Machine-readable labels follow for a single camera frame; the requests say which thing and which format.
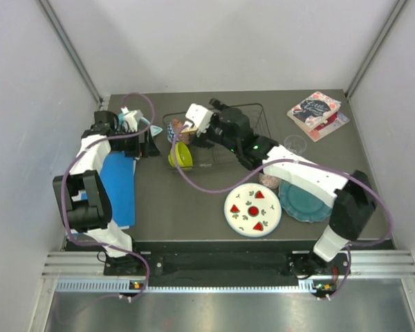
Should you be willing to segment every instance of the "plate with red pattern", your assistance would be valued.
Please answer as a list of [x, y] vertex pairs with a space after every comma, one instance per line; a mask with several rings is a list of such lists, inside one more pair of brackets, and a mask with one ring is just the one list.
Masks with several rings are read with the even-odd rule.
[[264, 237], [278, 226], [282, 207], [272, 190], [245, 183], [228, 194], [224, 214], [235, 232], [245, 237]]

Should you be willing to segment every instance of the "wall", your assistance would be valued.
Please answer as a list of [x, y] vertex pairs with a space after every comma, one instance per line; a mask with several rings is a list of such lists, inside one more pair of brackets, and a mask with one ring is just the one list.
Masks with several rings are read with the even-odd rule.
[[103, 94], [346, 89], [392, 0], [50, 0]]
[[410, 1], [352, 98], [400, 245], [415, 258], [415, 0]]
[[64, 233], [52, 190], [96, 103], [36, 1], [0, 0], [0, 331], [29, 324]]

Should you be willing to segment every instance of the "teal plate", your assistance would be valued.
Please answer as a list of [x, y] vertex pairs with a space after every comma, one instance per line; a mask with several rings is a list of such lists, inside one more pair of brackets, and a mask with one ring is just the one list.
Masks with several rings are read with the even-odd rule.
[[317, 223], [332, 213], [332, 208], [323, 201], [286, 181], [279, 186], [278, 196], [285, 211], [298, 221]]

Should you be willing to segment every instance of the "metal basket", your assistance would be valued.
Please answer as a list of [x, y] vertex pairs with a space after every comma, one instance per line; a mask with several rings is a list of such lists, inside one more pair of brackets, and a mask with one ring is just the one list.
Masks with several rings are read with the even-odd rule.
[[[255, 133], [262, 136], [270, 137], [268, 123], [266, 120], [266, 114], [264, 113], [263, 105], [254, 103], [232, 105], [231, 107], [241, 109], [243, 111], [243, 114], [249, 117], [250, 126]], [[167, 125], [173, 119], [177, 119], [180, 120], [182, 123], [185, 123], [185, 114], [186, 112], [181, 112], [170, 113], [163, 116], [164, 128], [167, 128]], [[203, 149], [191, 145], [189, 145], [188, 147], [191, 152], [192, 160], [194, 163], [192, 169], [200, 169], [203, 167], [212, 167], [215, 165], [224, 165], [228, 163], [238, 163], [236, 156], [225, 147], [222, 147], [221, 145], [215, 145], [211, 149]]]

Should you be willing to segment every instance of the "stack of books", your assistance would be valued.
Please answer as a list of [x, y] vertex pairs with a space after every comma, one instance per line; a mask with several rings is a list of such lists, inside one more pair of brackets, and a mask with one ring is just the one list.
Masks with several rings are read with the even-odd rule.
[[339, 112], [340, 106], [338, 100], [316, 91], [289, 110], [288, 117], [317, 142], [348, 123], [348, 117]]

